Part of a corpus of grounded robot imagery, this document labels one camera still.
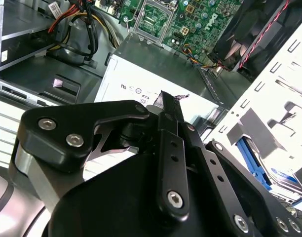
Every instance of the motherboard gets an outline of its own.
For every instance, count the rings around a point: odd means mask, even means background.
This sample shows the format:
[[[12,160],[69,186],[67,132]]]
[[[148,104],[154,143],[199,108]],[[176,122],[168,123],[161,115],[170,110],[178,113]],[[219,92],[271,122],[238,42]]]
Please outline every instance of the motherboard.
[[[183,52],[187,45],[200,62],[209,54],[243,0],[121,0],[108,12],[143,39]]]

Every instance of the black metal arm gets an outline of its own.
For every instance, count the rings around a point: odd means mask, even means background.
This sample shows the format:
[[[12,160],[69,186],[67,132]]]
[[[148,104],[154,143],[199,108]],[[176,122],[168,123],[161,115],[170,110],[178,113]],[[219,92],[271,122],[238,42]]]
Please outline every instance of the black metal arm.
[[[222,146],[203,145],[177,98],[23,114],[12,163],[52,211],[50,237],[302,237],[298,221]],[[87,160],[137,155],[84,182]]]

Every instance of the red wire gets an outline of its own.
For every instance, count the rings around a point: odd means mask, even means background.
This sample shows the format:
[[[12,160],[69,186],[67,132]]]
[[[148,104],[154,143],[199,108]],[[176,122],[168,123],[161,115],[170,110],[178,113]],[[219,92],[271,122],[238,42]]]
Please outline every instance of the red wire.
[[[63,13],[60,17],[58,17],[51,25],[51,27],[48,30],[48,33],[51,33],[54,29],[54,27],[56,26],[56,24],[58,23],[58,21],[64,17],[64,16],[69,16],[73,13],[75,13],[77,11],[77,8],[75,7],[76,5],[73,4],[65,13]]]
[[[285,6],[277,13],[277,15],[275,16],[275,18],[272,20],[272,22],[266,27],[265,31],[261,34],[261,36],[259,37],[259,39],[254,43],[253,47],[251,48],[249,54],[245,57],[245,59],[240,63],[239,68],[242,68],[243,65],[246,63],[246,61],[248,61],[249,57],[251,56],[251,54],[253,53],[253,51],[255,50],[256,46],[258,45],[258,43],[262,40],[262,38],[264,37],[265,33],[270,29],[270,27],[273,25],[273,23],[275,21],[277,21],[277,19],[280,17],[281,13],[286,10],[286,8],[289,5],[290,0],[286,1]]]

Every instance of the cooling fan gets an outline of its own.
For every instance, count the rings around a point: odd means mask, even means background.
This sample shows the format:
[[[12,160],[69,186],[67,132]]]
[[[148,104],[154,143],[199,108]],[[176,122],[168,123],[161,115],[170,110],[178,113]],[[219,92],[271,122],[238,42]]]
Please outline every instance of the cooling fan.
[[[209,57],[254,80],[302,22],[302,0],[249,0]]]

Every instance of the white power supply label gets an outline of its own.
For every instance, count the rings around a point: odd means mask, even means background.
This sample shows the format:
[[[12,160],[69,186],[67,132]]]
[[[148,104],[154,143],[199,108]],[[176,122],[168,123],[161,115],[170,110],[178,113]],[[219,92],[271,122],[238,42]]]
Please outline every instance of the white power supply label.
[[[58,17],[62,15],[62,11],[56,1],[54,1],[52,4],[49,4],[48,7],[51,13],[53,14],[54,18],[58,19]]]

